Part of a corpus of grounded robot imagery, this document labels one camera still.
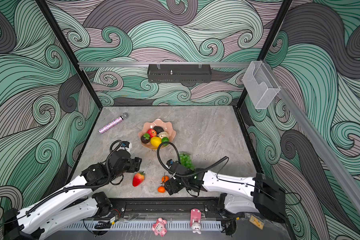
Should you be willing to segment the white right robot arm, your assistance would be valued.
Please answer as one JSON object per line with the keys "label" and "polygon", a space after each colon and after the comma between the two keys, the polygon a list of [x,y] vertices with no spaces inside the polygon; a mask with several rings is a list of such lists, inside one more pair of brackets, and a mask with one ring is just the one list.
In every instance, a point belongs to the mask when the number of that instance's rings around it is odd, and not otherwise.
{"label": "white right robot arm", "polygon": [[224,195],[223,209],[230,214],[258,213],[273,222],[286,222],[286,190],[264,174],[234,177],[206,169],[192,171],[173,160],[164,167],[172,176],[165,182],[169,195],[183,189],[196,197],[200,192],[218,192]]}

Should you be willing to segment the red fake strawberry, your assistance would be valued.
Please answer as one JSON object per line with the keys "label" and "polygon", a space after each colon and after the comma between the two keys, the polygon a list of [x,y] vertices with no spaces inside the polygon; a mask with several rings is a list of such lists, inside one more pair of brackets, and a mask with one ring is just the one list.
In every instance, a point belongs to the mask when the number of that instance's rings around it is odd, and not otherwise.
{"label": "red fake strawberry", "polygon": [[138,172],[134,175],[133,178],[133,187],[139,186],[145,180],[145,173]]}

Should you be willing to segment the dark fake avocado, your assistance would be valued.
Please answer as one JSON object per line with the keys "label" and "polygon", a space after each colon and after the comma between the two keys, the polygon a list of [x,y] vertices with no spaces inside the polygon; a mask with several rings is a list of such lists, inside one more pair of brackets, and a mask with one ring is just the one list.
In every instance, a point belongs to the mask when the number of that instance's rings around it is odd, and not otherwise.
{"label": "dark fake avocado", "polygon": [[165,131],[165,130],[164,130],[162,127],[160,127],[160,126],[154,126],[154,127],[153,127],[153,130],[156,131],[157,135],[160,134],[161,132],[164,132],[164,131]]}

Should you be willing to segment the beige fake pear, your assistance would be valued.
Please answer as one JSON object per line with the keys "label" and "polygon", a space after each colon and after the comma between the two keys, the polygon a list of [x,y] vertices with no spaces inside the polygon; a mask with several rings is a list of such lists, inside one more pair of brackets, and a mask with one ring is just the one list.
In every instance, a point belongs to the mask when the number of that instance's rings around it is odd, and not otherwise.
{"label": "beige fake pear", "polygon": [[158,137],[161,138],[161,139],[163,139],[163,138],[169,138],[169,134],[168,134],[168,132],[163,131],[163,132],[160,132],[160,133],[158,134]]}

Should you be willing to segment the dark brown fake fig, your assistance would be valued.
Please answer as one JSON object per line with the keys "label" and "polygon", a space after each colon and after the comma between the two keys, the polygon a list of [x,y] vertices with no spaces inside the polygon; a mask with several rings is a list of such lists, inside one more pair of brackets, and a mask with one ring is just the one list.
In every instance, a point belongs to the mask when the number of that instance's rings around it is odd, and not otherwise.
{"label": "dark brown fake fig", "polygon": [[143,144],[148,144],[150,142],[151,136],[148,133],[145,133],[141,136],[141,142]]}

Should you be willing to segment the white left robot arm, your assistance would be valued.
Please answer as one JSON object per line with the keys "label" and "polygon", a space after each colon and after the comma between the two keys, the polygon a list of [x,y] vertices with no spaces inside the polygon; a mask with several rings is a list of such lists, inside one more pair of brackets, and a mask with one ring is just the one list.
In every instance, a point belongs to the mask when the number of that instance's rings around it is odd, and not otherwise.
{"label": "white left robot arm", "polygon": [[131,143],[117,140],[110,146],[106,160],[90,165],[79,176],[39,202],[3,215],[5,240],[44,240],[59,230],[90,217],[108,217],[113,206],[97,189],[113,185],[124,173],[140,170],[142,159],[132,158]]}

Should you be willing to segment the yellow fake lemon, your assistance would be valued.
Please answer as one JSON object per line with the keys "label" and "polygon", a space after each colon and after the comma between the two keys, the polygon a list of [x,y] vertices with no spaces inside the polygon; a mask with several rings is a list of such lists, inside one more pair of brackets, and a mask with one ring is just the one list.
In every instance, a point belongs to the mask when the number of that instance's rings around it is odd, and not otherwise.
{"label": "yellow fake lemon", "polygon": [[152,137],[150,139],[150,144],[154,147],[157,148],[160,144],[162,143],[162,139],[160,137]]}

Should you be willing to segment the red fake apple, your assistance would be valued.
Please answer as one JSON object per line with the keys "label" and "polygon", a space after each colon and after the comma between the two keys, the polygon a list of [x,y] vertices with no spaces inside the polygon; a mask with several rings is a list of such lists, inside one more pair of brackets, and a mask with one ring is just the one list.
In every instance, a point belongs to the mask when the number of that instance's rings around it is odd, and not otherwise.
{"label": "red fake apple", "polygon": [[149,129],[146,134],[150,136],[150,139],[158,136],[158,133],[155,129]]}

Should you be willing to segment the green fake lime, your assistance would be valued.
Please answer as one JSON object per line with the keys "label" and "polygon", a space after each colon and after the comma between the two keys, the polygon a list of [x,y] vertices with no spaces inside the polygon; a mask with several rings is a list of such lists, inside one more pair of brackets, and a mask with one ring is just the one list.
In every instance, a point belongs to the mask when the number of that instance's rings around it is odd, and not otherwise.
{"label": "green fake lime", "polygon": [[165,143],[163,144],[163,146],[167,146],[168,144],[166,144],[166,142],[169,142],[169,138],[168,137],[163,137],[162,138],[162,143]]}

